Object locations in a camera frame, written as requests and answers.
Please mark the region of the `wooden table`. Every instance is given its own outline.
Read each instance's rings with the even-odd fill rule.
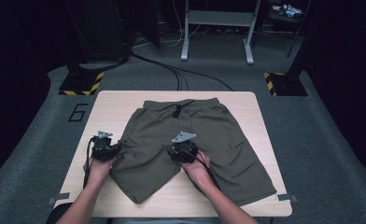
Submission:
[[[63,183],[61,193],[69,199],[55,204],[72,203],[82,190],[87,145],[98,131],[113,133],[112,144],[121,138],[128,119],[146,100],[173,102],[184,99],[217,97],[238,120],[250,145],[273,180],[277,194],[286,193],[275,154],[253,92],[248,91],[101,91],[93,106],[85,130],[77,146]],[[287,217],[289,202],[280,202],[275,195],[242,206],[253,217]],[[133,203],[109,176],[96,202],[93,217],[216,217],[212,205],[182,171],[140,204]]]

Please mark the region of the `olive green shorts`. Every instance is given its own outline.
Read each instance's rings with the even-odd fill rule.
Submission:
[[[133,202],[143,202],[180,171],[180,164],[167,153],[180,132],[197,135],[191,141],[210,158],[222,192],[236,204],[253,203],[275,193],[238,122],[217,98],[145,101],[125,127],[119,140],[122,157],[110,171]]]

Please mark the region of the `left hand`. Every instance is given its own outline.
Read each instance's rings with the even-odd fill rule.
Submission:
[[[117,158],[114,157],[110,161],[98,161],[93,157],[90,157],[90,177],[88,179],[88,183],[103,183],[116,159]],[[87,163],[83,165],[83,170],[85,171],[86,169]]]

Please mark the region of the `shorts waistband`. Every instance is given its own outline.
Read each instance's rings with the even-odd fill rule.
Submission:
[[[145,101],[143,103],[143,108],[149,109],[165,109],[168,106],[172,105],[185,105],[185,107],[190,108],[202,108],[210,105],[219,105],[218,98],[212,98],[208,100],[195,100],[195,99],[187,99],[176,102],[155,102],[155,101]]]

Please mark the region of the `wrist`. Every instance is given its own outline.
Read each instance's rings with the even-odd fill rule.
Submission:
[[[201,191],[207,196],[208,194],[214,192],[214,190],[218,190],[212,180],[206,178],[203,180],[198,181],[196,183],[197,186],[201,189]]]
[[[100,189],[104,185],[104,181],[104,179],[91,178],[90,176],[86,187],[89,187],[91,189]]]

